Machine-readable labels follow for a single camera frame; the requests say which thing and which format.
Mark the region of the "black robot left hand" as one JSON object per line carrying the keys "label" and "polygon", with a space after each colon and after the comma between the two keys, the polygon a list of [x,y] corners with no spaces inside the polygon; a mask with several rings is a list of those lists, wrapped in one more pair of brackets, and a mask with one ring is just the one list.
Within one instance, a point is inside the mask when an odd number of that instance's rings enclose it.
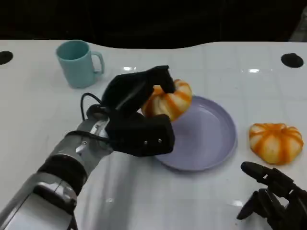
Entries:
{"label": "black robot left hand", "polygon": [[138,112],[161,86],[173,93],[175,85],[169,66],[117,75],[107,86],[101,105],[107,109],[105,128],[113,150],[137,157],[168,154],[173,151],[175,135],[167,115],[146,117]]}

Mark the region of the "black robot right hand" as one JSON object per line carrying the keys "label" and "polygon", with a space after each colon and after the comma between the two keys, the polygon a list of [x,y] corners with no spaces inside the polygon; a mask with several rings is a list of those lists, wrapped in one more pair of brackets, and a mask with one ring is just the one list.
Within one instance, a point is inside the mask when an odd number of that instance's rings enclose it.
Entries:
{"label": "black robot right hand", "polygon": [[273,230],[305,230],[307,228],[307,192],[276,168],[244,161],[241,170],[267,188],[254,191],[243,205],[238,220],[256,213],[267,220]]}

